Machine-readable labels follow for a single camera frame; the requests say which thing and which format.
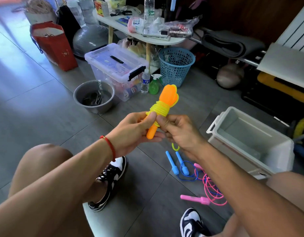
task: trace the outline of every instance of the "gray balance ball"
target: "gray balance ball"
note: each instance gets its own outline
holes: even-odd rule
[[[88,25],[79,29],[73,38],[74,55],[84,58],[87,52],[108,44],[109,30],[101,25]],[[117,43],[118,37],[113,35],[112,42]]]

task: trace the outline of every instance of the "gray metal bucket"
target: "gray metal bucket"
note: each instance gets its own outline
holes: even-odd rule
[[[83,98],[88,93],[96,90],[104,90],[109,92],[111,94],[111,98],[105,103],[102,103],[101,105],[95,105],[95,106],[83,105],[82,104]],[[110,83],[102,80],[87,81],[81,84],[79,87],[77,87],[73,94],[74,100],[78,105],[81,105],[82,107],[86,108],[88,111],[94,114],[103,114],[106,111],[108,111],[112,106],[112,99],[114,96],[115,96],[114,87]]]

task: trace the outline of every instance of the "wooden table leg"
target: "wooden table leg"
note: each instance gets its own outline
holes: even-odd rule
[[[149,73],[150,73],[150,58],[151,58],[151,50],[150,50],[151,44],[150,43],[146,43],[146,60],[148,63],[148,68],[149,68]]]
[[[113,27],[109,26],[109,37],[108,37],[108,44],[112,43],[112,37],[113,37]]]

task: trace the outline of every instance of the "red paper bag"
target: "red paper bag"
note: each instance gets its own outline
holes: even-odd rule
[[[38,48],[55,65],[63,71],[78,67],[72,49],[64,34],[63,28],[52,22],[34,24],[30,27],[32,38]]]

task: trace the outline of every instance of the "blue jump rope handle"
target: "blue jump rope handle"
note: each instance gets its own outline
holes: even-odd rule
[[[170,161],[170,164],[172,166],[172,171],[174,172],[175,175],[178,175],[179,174],[179,170],[178,170],[177,166],[174,164],[174,161],[173,161],[170,153],[168,151],[166,151],[165,153],[166,153],[167,158]]]
[[[177,158],[182,166],[182,171],[183,171],[183,174],[184,175],[189,175],[189,171],[187,169],[187,167],[185,166],[183,160],[182,160],[182,157],[180,156],[180,154],[178,153],[178,151],[176,151],[176,155],[177,155]]]

